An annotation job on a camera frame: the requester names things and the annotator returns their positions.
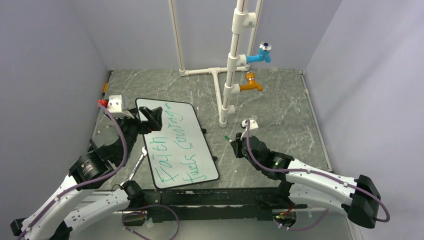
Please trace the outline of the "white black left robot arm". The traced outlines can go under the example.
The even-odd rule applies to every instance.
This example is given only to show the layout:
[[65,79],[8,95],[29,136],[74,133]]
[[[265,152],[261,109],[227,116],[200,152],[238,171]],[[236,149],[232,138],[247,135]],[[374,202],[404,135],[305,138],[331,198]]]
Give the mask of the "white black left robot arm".
[[82,200],[126,165],[139,135],[162,129],[161,107],[119,108],[112,112],[102,103],[98,106],[112,121],[118,139],[110,144],[98,144],[92,138],[88,152],[70,167],[61,185],[47,201],[32,215],[15,219],[10,224],[17,239],[68,240],[115,211],[137,210],[143,205],[143,190],[129,178],[106,197],[76,209]]

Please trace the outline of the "black framed whiteboard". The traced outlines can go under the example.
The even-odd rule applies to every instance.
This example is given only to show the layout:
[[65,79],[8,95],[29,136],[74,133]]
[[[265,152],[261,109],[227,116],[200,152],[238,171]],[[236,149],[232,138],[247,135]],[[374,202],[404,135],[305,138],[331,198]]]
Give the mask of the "black framed whiteboard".
[[212,182],[218,169],[188,102],[137,98],[137,108],[162,108],[162,128],[143,136],[153,185],[160,190]]

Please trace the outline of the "white green whiteboard marker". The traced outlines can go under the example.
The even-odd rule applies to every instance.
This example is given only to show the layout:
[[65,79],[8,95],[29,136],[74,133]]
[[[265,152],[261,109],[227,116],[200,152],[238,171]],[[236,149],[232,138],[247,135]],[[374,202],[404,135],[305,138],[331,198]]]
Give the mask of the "white green whiteboard marker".
[[232,142],[232,139],[231,139],[229,136],[225,135],[225,136],[224,136],[224,138],[225,138],[228,142]]

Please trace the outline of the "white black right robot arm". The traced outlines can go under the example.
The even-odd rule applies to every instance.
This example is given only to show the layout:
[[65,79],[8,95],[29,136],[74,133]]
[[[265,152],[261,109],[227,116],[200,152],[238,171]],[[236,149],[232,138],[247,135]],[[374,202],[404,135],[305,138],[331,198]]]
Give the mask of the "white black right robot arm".
[[278,181],[276,207],[308,205],[324,208],[346,216],[354,224],[373,229],[381,208],[381,195],[366,175],[346,177],[312,167],[300,160],[270,150],[256,136],[234,140],[228,136],[234,155],[246,159],[267,178]]

